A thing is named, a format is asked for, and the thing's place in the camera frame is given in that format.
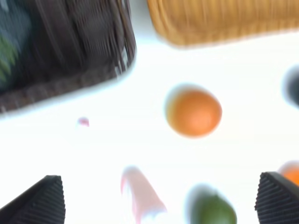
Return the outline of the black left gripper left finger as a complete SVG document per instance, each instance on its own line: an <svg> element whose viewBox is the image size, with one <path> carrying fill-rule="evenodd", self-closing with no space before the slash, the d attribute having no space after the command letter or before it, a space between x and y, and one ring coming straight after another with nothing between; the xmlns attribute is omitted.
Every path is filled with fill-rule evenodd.
<svg viewBox="0 0 299 224"><path fill-rule="evenodd" d="M2 224L63 224L62 178L47 175L0 209Z"/></svg>

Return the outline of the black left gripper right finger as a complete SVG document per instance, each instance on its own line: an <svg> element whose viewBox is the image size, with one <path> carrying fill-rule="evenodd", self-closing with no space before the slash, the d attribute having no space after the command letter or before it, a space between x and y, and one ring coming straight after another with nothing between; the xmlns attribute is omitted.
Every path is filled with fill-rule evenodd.
<svg viewBox="0 0 299 224"><path fill-rule="evenodd" d="M263 172L255 211L261 224L298 224L299 187L277 172Z"/></svg>

